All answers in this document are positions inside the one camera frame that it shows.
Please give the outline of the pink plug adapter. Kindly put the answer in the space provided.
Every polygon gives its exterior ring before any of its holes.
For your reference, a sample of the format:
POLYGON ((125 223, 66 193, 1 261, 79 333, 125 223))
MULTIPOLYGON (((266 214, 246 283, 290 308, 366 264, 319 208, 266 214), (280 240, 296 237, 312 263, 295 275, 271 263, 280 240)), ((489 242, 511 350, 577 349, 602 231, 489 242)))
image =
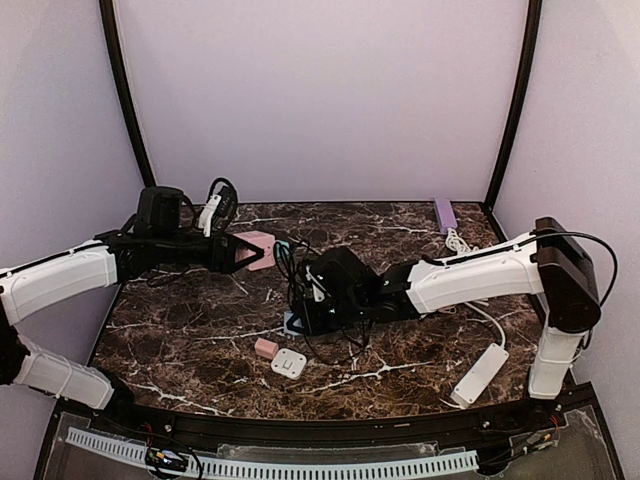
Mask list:
POLYGON ((279 345, 265 338, 258 338, 255 341, 254 350, 258 356, 273 360, 279 351, 279 345))

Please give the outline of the white plug adapter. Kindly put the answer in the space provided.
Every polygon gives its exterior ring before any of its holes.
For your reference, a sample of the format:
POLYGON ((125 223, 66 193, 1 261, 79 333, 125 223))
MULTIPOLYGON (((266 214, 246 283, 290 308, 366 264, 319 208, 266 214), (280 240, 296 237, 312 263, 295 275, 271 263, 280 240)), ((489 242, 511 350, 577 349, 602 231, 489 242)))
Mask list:
POLYGON ((271 370, 291 380, 300 378, 307 364, 307 358, 302 353, 281 348, 271 361, 271 370))

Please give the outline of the teal plug with black cable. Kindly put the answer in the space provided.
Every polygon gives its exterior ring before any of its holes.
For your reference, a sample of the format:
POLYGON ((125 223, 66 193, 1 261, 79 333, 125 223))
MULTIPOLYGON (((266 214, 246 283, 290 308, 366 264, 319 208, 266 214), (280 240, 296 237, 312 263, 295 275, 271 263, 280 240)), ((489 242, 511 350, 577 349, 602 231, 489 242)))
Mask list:
MULTIPOLYGON (((308 240, 278 240, 274 245, 276 268, 286 283, 286 305, 291 314, 292 300, 295 296, 310 298, 312 288, 306 280, 306 267, 321 252, 311 246, 308 240)), ((330 368, 342 367, 357 360, 369 347, 373 324, 357 321, 354 326, 324 335, 298 335, 304 346, 318 363, 330 368)))

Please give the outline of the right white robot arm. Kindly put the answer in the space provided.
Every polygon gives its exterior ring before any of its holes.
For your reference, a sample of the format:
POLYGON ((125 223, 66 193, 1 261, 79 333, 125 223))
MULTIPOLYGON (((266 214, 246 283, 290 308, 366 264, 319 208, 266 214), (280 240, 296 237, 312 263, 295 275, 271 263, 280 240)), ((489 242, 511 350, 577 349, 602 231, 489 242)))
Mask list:
POLYGON ((292 268, 286 328, 310 337, 351 327, 417 319, 445 307, 508 295, 542 295, 548 311, 529 373, 528 394, 555 399, 578 352, 600 321, 609 290, 599 291, 589 236, 552 217, 532 231, 484 249, 390 266, 377 274, 348 247, 292 268))

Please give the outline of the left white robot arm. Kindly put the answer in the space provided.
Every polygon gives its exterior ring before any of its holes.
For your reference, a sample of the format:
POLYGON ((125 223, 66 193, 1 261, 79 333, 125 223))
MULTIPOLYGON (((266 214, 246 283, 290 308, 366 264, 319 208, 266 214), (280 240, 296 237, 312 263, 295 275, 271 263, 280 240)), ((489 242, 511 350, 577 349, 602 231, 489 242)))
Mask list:
POLYGON ((138 238, 107 232, 79 246, 1 272, 1 383, 104 411, 129 396, 109 374, 37 344, 20 323, 98 290, 110 290, 161 265, 233 274, 263 258, 237 235, 138 238))

